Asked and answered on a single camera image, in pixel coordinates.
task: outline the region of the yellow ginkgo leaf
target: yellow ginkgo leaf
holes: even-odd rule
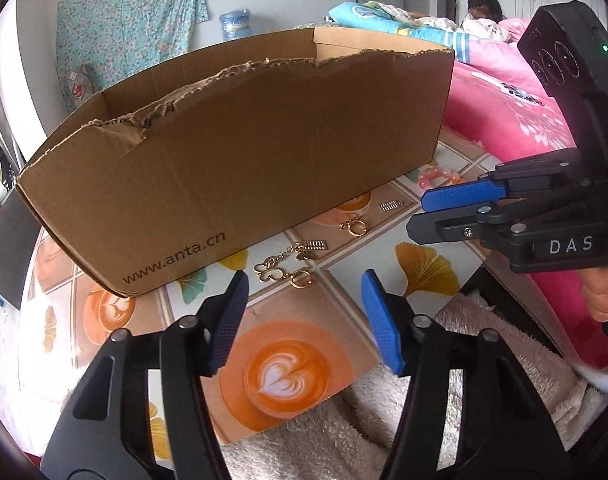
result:
[[[158,416],[158,408],[151,402],[148,402],[148,418],[155,418]]]
[[[246,259],[248,258],[248,251],[242,249],[239,253],[232,254],[226,258],[220,260],[220,264],[230,270],[244,270],[246,268]]]
[[[44,341],[42,341],[42,346],[46,353],[50,353],[53,350],[53,343],[57,335],[57,323],[58,320],[55,317],[53,307],[49,306],[44,314]]]
[[[153,453],[160,460],[171,460],[171,448],[168,445],[166,424],[161,418],[154,418],[150,422],[150,436],[153,439]]]
[[[395,254],[408,280],[405,298],[416,290],[445,296],[455,296],[460,290],[460,282],[450,261],[444,256],[438,256],[432,247],[403,242],[395,246]]]

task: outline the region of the jewelry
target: jewelry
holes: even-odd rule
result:
[[[385,202],[383,204],[380,204],[380,209],[382,209],[383,212],[393,211],[393,209],[399,209],[403,205],[404,204],[402,203],[401,200],[391,200],[390,202]]]
[[[432,189],[434,185],[431,180],[440,177],[447,179],[451,184],[462,184],[464,182],[464,179],[456,171],[445,170],[440,166],[430,166],[420,172],[417,185],[421,189]]]
[[[269,256],[261,264],[257,264],[253,267],[257,277],[262,283],[267,282],[279,282],[281,280],[290,280],[290,284],[295,288],[307,288],[313,283],[313,277],[308,270],[300,269],[295,272],[286,272],[284,269],[277,266],[277,264],[288,258],[291,254],[297,253],[298,260],[311,260],[312,251],[325,251],[326,242],[322,240],[313,240],[310,242],[296,242],[293,245],[286,248],[284,252],[277,256]]]
[[[369,230],[369,228],[364,223],[364,220],[362,220],[362,216],[360,215],[357,215],[356,217],[351,218],[346,222],[342,222],[340,224],[340,229],[342,231],[348,231],[352,236],[355,237],[364,236]]]

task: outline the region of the camera lens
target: camera lens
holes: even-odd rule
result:
[[[560,69],[558,62],[555,61],[551,54],[542,49],[540,50],[540,59],[542,60],[542,65],[544,66],[544,70],[546,73],[553,78],[558,85],[564,84],[564,74],[562,74],[562,70]]]
[[[559,62],[571,76],[573,76],[575,79],[580,77],[580,67],[577,64],[575,57],[573,54],[571,54],[571,51],[565,44],[556,41],[555,53],[558,55]]]
[[[533,60],[530,62],[530,67],[533,69],[533,72],[535,72],[535,75],[539,78],[540,82],[546,86],[548,84],[548,76],[546,75],[546,72],[544,72],[542,65]]]

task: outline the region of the black hair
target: black hair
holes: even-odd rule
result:
[[[468,0],[468,11],[479,9],[484,12],[484,15],[496,23],[504,19],[502,6],[497,0]]]

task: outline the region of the cardboard box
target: cardboard box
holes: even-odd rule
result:
[[[453,60],[338,27],[197,50],[85,102],[17,187],[84,272],[136,296],[427,162]]]

